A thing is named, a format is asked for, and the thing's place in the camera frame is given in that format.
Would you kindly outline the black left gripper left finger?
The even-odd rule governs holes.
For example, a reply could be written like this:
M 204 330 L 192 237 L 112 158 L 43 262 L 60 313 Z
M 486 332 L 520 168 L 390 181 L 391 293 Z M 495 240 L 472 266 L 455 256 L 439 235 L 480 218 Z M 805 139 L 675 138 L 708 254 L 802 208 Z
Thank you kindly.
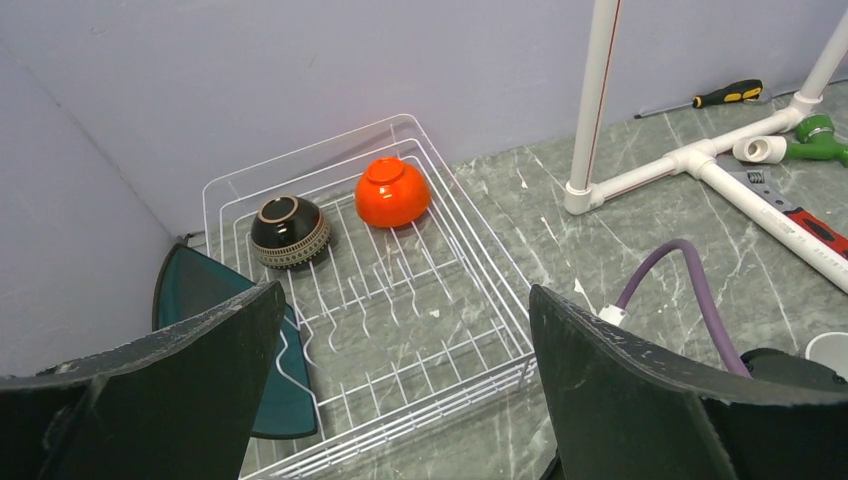
M 5 479 L 235 479 L 285 294 L 248 289 L 111 350 L 1 380 Z

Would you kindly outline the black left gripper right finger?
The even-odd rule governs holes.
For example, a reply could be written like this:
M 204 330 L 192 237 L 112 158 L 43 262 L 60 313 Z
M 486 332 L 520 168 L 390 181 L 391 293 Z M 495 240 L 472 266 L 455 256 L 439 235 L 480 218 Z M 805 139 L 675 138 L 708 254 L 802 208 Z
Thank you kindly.
M 529 295 L 557 454 L 549 479 L 843 479 L 847 393 L 722 371 Z

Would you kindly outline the teal square plate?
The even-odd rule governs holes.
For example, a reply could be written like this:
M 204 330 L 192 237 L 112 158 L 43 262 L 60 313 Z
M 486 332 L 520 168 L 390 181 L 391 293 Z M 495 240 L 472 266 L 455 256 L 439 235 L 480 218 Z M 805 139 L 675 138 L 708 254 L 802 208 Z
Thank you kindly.
M 174 245 L 160 269 L 152 307 L 155 330 L 202 313 L 254 286 L 231 268 L 189 248 Z M 318 415 L 294 308 L 287 304 L 277 335 L 274 364 L 257 411 L 252 435 L 290 440 L 314 435 Z

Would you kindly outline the brown patterned bowl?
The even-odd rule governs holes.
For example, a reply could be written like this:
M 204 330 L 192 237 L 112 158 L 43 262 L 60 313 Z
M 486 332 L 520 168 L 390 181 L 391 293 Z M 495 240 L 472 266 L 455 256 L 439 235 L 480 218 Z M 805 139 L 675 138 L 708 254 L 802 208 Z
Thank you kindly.
M 330 243 L 331 226 L 312 201 L 283 195 L 259 208 L 250 235 L 252 250 L 260 264 L 272 269 L 291 269 L 324 251 Z

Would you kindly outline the grey blue-handled mug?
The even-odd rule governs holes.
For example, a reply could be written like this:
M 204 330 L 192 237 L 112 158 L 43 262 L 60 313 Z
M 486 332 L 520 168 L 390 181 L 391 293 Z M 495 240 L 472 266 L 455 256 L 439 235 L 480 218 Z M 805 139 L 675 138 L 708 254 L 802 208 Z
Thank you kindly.
M 801 355 L 847 379 L 848 333 L 833 331 L 819 334 L 806 344 Z

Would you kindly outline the orange plastic bowl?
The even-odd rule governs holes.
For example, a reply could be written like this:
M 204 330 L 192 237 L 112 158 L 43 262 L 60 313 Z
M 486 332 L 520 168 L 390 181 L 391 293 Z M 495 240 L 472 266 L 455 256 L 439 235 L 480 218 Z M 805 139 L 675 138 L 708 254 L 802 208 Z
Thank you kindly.
M 413 165 L 398 157 L 371 162 L 354 191 L 360 219 L 372 227 L 396 228 L 422 216 L 431 203 L 427 181 Z

